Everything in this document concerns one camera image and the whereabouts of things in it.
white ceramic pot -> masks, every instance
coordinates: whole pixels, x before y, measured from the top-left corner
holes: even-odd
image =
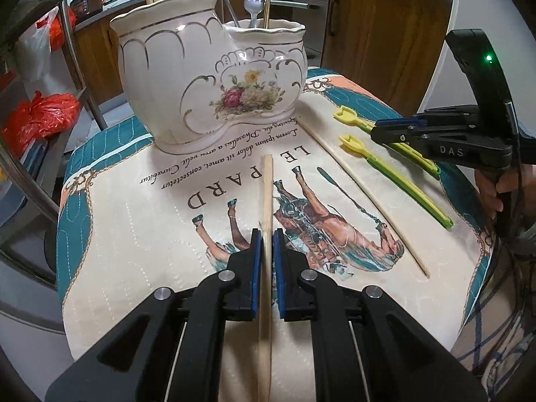
[[[167,153],[205,149],[237,123],[284,119],[305,84],[303,25],[222,25],[216,1],[160,0],[110,23],[127,99]]]

teal tablecloth border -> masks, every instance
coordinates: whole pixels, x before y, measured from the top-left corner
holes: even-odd
[[[307,72],[309,78],[329,75],[337,74],[323,68],[312,68]],[[350,107],[366,119],[375,121],[400,117],[392,108],[361,93],[334,86],[322,93],[333,103]],[[135,116],[130,117],[97,133],[74,151],[66,169],[65,179],[67,180],[88,166],[95,172],[112,166],[152,142],[153,138],[148,135],[148,131],[141,122]],[[486,227],[486,215],[473,185],[456,166],[443,163],[439,167],[440,181],[452,206],[471,225],[475,234],[480,236]],[[84,257],[92,228],[90,201],[85,190],[70,195],[60,214],[57,233],[56,278],[62,301]],[[464,321],[478,297],[489,268],[489,261],[490,254],[483,252],[468,292]]]

yellow flower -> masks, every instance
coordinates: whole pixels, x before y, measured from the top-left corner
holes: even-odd
[[[260,74],[261,71],[255,71],[254,69],[250,69],[244,74],[244,81],[246,83],[256,83]]]

pink rose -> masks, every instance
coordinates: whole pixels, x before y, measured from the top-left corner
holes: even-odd
[[[223,105],[228,108],[239,106],[243,90],[243,88],[234,87],[226,91],[223,96]]]

yellow and green utensil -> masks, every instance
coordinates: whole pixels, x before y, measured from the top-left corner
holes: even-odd
[[[339,107],[333,114],[333,117],[343,124],[356,125],[367,133],[370,133],[374,127],[374,123],[372,121],[357,116],[352,109],[345,106]],[[432,160],[424,158],[421,153],[413,149],[408,144],[390,143],[388,146],[422,167],[422,169],[432,175],[432,177],[439,179],[438,166]]]
[[[454,225],[452,219],[449,218],[443,211],[433,202],[428,196],[419,189],[414,183],[409,181],[406,177],[400,174],[397,170],[393,169],[383,160],[374,157],[370,151],[365,148],[365,145],[358,138],[345,134],[339,136],[339,140],[348,149],[361,154],[366,158],[366,161],[375,169],[379,170],[386,177],[390,178],[398,187],[404,190],[415,201],[417,201],[428,213],[430,213],[441,225],[445,228],[450,228]]]

